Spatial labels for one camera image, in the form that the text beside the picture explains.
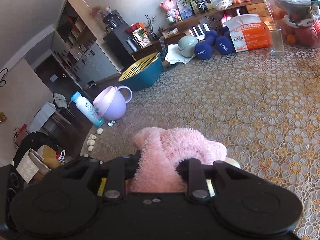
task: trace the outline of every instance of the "drawer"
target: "drawer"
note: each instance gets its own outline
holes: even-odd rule
[[[265,3],[256,3],[246,6],[248,13],[258,14],[260,17],[270,16],[268,7]]]
[[[274,24],[273,18],[271,16],[260,17],[260,20],[267,26]]]

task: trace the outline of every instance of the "pink bowl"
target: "pink bowl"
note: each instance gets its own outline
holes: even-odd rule
[[[124,96],[119,92],[119,89],[126,88],[130,91],[130,98],[124,99]],[[127,109],[126,104],[132,99],[132,91],[126,86],[108,87],[103,90],[93,101],[94,107],[99,111],[98,115],[103,116],[107,120],[120,119]]]
[[[94,107],[97,109],[97,114],[103,116],[108,107],[110,106],[115,94],[117,87],[107,87],[103,90],[93,101]]]

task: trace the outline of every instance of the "mint green helmet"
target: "mint green helmet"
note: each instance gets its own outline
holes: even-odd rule
[[[181,55],[184,57],[192,57],[195,53],[195,45],[198,44],[198,39],[194,36],[184,36],[182,37],[179,42],[179,51]]]

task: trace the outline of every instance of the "blue bottle cap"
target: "blue bottle cap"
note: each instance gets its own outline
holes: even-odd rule
[[[72,97],[71,100],[75,102],[81,96],[80,92],[76,92]]]

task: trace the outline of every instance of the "metal screw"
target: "metal screw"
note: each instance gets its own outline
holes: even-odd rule
[[[192,194],[196,198],[206,198],[208,196],[208,193],[203,189],[195,190]]]
[[[145,200],[143,201],[143,203],[144,203],[144,204],[147,204],[147,205],[150,205],[150,204],[152,204],[152,201],[151,201],[150,199],[145,199]]]
[[[152,202],[155,202],[155,203],[160,202],[160,201],[161,201],[160,198],[154,198],[154,199],[152,200]]]
[[[107,198],[118,198],[118,197],[120,197],[121,194],[117,190],[108,190],[108,191],[105,192],[104,195]]]

